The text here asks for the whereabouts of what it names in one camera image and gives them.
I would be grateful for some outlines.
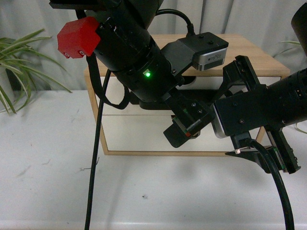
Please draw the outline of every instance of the green plant leaf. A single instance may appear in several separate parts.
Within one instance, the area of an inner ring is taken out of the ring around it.
[[[280,43],[288,43],[288,44],[292,44],[292,45],[295,45],[295,46],[301,45],[299,42],[296,42],[296,41],[282,41]]]
[[[16,41],[16,39],[12,39],[12,38],[7,38],[7,37],[2,37],[0,38],[0,42],[5,42],[5,43],[12,43]]]
[[[28,92],[28,94],[29,94],[29,98],[31,97],[31,92],[32,92],[32,89],[31,89],[31,79],[32,79],[32,76],[31,76],[31,74],[28,72],[28,71],[26,71],[26,70],[22,70],[22,72],[23,72],[23,75],[25,76],[25,80],[26,80],[26,82],[27,82],[27,92]]]
[[[4,48],[4,47],[8,47],[10,46],[10,44],[5,43],[5,42],[0,42],[0,47]]]
[[[29,66],[22,65],[22,67],[25,68],[25,69],[27,69],[27,70],[29,70],[29,71],[31,71],[31,72],[33,72],[33,73],[35,73],[36,76],[38,76],[40,79],[42,79],[41,77],[44,77],[44,78],[48,79],[49,81],[51,81],[51,82],[53,82],[53,83],[55,83],[55,84],[61,86],[61,87],[64,88],[66,91],[71,92],[71,91],[70,91],[68,88],[66,88],[64,85],[62,85],[62,84],[59,83],[58,81],[54,80],[53,78],[49,77],[49,76],[46,75],[45,73],[43,73],[43,72],[41,72],[41,71],[39,71],[39,70],[37,70],[37,69],[31,68],[31,67],[29,67]]]
[[[27,89],[26,89],[26,86],[24,85],[23,81],[21,80],[20,76],[18,76],[16,73],[14,73],[14,76],[16,77],[16,79],[18,80],[19,84],[21,85],[21,87],[24,89],[24,93],[26,94],[27,96],[27,100],[30,99],[29,95],[28,95],[28,92],[27,92]]]
[[[4,89],[0,86],[0,100],[2,102],[2,104],[5,107],[5,110],[7,111],[7,113],[9,113],[9,108],[12,110],[13,113],[16,113],[16,110],[12,104],[12,102],[10,101],[8,95],[5,93]]]
[[[46,83],[50,88],[52,88],[51,87],[51,85],[50,85],[50,82],[48,82],[45,78],[43,78],[42,76],[40,76],[40,75],[38,75],[38,74],[36,74],[36,73],[33,73],[33,75],[35,75],[36,77],[38,77],[39,79],[41,79],[44,83]]]
[[[45,58],[45,59],[47,59],[47,60],[49,60],[49,61],[52,61],[53,63],[57,64],[57,65],[60,66],[63,70],[66,71],[66,69],[65,69],[59,62],[57,62],[56,60],[54,60],[54,59],[51,58],[51,57],[48,57],[47,55],[44,55],[44,54],[42,54],[42,53],[39,53],[39,52],[37,52],[37,51],[35,51],[35,50],[33,50],[33,49],[32,49],[32,50],[28,50],[27,52],[36,54],[36,55],[38,55],[38,56],[40,56],[40,57],[42,57],[42,58]]]
[[[26,60],[26,59],[21,59],[21,58],[8,58],[8,59],[4,59],[3,62],[10,62],[10,63],[28,62],[28,63],[32,63],[32,61],[29,61],[29,60]]]
[[[28,94],[28,97],[31,98],[31,92],[32,92],[31,85],[30,85],[30,82],[31,82],[30,77],[31,76],[27,73],[27,71],[25,71],[25,70],[22,70],[22,71],[23,71],[24,79],[27,81],[25,92]],[[16,99],[15,104],[18,103],[19,100],[21,100],[23,98],[23,96],[25,95],[25,92],[24,92],[23,88],[21,88],[19,97]]]
[[[14,49],[14,50],[12,50],[12,51],[6,53],[6,54],[0,52],[0,54],[2,55],[2,56],[0,57],[0,60],[3,59],[4,57],[9,57],[9,56],[12,56],[12,55],[14,55],[14,54],[17,54],[17,53],[19,53],[19,52],[26,51],[26,50],[28,50],[28,49],[29,49],[29,47],[21,47],[21,48],[18,48],[18,49]]]
[[[23,42],[23,41],[27,41],[27,40],[29,40],[29,39],[39,35],[43,31],[45,31],[45,29],[40,29],[38,31],[35,31],[35,32],[31,33],[31,34],[28,34],[28,35],[26,35],[26,36],[24,36],[22,38],[19,38],[19,39],[13,41],[12,44]]]
[[[28,74],[28,78],[29,78],[30,82],[34,86],[34,89],[37,91],[37,87],[36,87],[36,84],[35,84],[35,81],[34,81],[33,77],[31,76],[31,74],[28,71],[26,71],[26,72]]]
[[[18,73],[18,74],[22,74],[19,69],[14,68],[13,66],[6,65],[6,64],[2,63],[1,61],[0,61],[0,66],[5,67],[6,69],[9,69],[12,72],[15,72],[15,73]]]
[[[275,58],[276,56],[278,56],[278,55],[280,55],[280,54],[282,54],[282,53],[284,53],[284,52],[287,52],[288,50],[291,50],[291,49],[294,49],[294,47],[289,48],[289,49],[285,49],[285,50],[283,50],[283,51],[279,52],[278,54],[275,54],[275,55],[274,55],[274,56],[272,56],[272,57],[273,57],[273,58]]]
[[[36,41],[40,41],[40,40],[46,40],[46,39],[50,39],[51,37],[36,37],[36,38],[31,38],[31,39],[28,39],[28,40],[25,40],[25,41],[21,41],[21,42],[18,42],[18,43],[14,43],[12,44],[11,46],[5,48],[4,50],[2,50],[2,53],[3,54],[6,54],[6,52],[10,52],[14,49],[18,49],[28,43],[32,43],[32,42],[36,42]]]

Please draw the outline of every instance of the black cylindrical motor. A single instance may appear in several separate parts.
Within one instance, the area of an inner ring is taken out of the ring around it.
[[[158,101],[178,85],[168,60],[132,4],[122,1],[115,9],[87,14],[101,23],[96,31],[101,37],[96,56],[139,99]]]
[[[307,120],[307,69],[269,86],[273,113],[284,126]]]

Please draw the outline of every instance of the spider plant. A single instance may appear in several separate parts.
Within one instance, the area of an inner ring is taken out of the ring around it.
[[[296,46],[301,46],[301,44],[299,42],[296,42],[296,41],[282,41],[282,42],[279,42],[279,43],[287,43],[287,44],[294,45],[295,47]],[[281,51],[280,53],[274,55],[273,58],[276,57],[277,55],[280,55],[280,54],[288,51],[288,50],[294,49],[295,47],[291,47],[291,48],[285,49],[285,50]]]
[[[68,88],[47,74],[33,68],[31,66],[32,61],[30,61],[28,58],[23,58],[24,56],[44,58],[64,69],[64,67],[56,60],[36,51],[29,45],[33,42],[51,38],[49,36],[37,37],[37,35],[43,31],[44,29],[41,29],[16,40],[6,37],[0,38],[0,67],[4,67],[6,70],[10,71],[17,79],[17,82],[20,84],[21,88],[17,99],[15,101],[11,101],[0,85],[0,101],[4,105],[7,113],[10,113],[10,111],[16,113],[30,102],[32,89],[34,88],[37,90],[35,78],[41,79],[49,86],[50,83],[54,83],[68,92],[71,92]],[[25,98],[25,101],[20,106],[16,107],[16,103],[22,98]]]

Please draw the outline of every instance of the wooden frame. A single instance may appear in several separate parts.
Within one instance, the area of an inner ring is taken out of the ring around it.
[[[219,37],[229,42],[224,65],[232,62],[237,55],[248,56],[257,76],[261,77],[279,77],[285,78],[289,75],[290,70],[282,65],[277,60],[262,51],[259,47],[252,44],[247,39],[237,34],[219,34]],[[154,40],[160,48],[164,47],[167,43],[175,41],[179,38],[184,37],[182,34],[164,34],[164,35],[153,35]],[[101,76],[105,76],[107,68],[98,61],[99,71]],[[223,66],[218,66],[206,71],[197,71],[194,68],[189,68],[183,75],[186,76],[198,76],[198,77],[212,77],[222,76]],[[85,82],[89,93],[93,114],[97,122],[98,115],[98,103],[96,95],[91,85],[89,70],[88,68],[84,71]],[[257,141],[261,141],[265,134],[265,129],[260,128]],[[113,151],[107,147],[106,137],[103,127],[101,127],[100,141],[105,155],[151,155],[151,156],[225,156],[225,152],[214,151]]]

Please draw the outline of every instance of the green led light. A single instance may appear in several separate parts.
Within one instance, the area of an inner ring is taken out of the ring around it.
[[[144,76],[147,77],[147,78],[150,78],[151,75],[152,75],[152,73],[149,71],[149,69],[145,70],[145,71],[143,72],[143,74],[144,74]]]

